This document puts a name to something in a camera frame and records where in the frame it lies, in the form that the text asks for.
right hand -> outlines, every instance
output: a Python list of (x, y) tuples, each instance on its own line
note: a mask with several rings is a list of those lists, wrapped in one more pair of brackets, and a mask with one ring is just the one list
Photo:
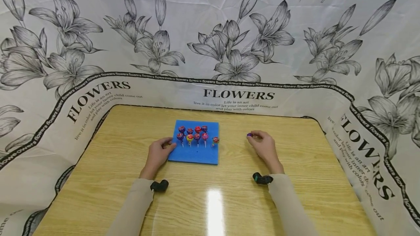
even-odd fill
[[(263, 159), (271, 174), (284, 174), (283, 165), (277, 157), (274, 139), (265, 131), (253, 130), (251, 133), (253, 137), (247, 136), (246, 138), (258, 156)], [(261, 137), (262, 140), (258, 141), (254, 137)]]

purple lollipop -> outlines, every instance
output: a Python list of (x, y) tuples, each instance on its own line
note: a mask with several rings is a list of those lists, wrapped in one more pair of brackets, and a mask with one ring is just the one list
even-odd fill
[(183, 137), (184, 135), (182, 133), (178, 133), (176, 136), (176, 138), (179, 139), (179, 141), (181, 142), (182, 147), (183, 147)]
[(180, 126), (179, 128), (178, 128), (178, 131), (180, 132), (180, 133), (182, 133), (182, 135), (183, 136), (185, 136), (185, 127), (184, 126)]

beige sleeve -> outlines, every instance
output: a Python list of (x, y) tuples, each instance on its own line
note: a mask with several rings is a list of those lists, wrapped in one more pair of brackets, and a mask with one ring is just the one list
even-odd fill
[(138, 178), (133, 182), (124, 205), (111, 224), (106, 236), (139, 236), (144, 215), (153, 201), (153, 181)]
[(309, 217), (293, 189), (290, 178), (285, 174), (271, 174), (273, 181), (268, 184), (271, 198), (279, 212), (283, 230), (287, 236), (317, 236)]

left hand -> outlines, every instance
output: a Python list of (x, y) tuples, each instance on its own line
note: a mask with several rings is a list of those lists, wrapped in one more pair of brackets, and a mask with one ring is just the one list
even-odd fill
[(157, 174), (158, 169), (166, 162), (169, 153), (171, 153), (176, 147), (176, 143), (171, 142), (172, 137), (156, 140), (149, 146), (149, 154), (147, 155), (147, 161), (141, 170), (139, 178), (145, 178), (153, 180)]

wooden table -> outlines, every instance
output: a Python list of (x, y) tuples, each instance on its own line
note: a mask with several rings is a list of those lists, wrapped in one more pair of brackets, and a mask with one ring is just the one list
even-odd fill
[(104, 235), (143, 167), (149, 144), (172, 136), (177, 119), (219, 122), (219, 165), (167, 162), (157, 180), (143, 236), (283, 235), (266, 186), (268, 171), (246, 141), (268, 131), (320, 235), (375, 235), (319, 125), (303, 118), (114, 107), (55, 199), (34, 236)]

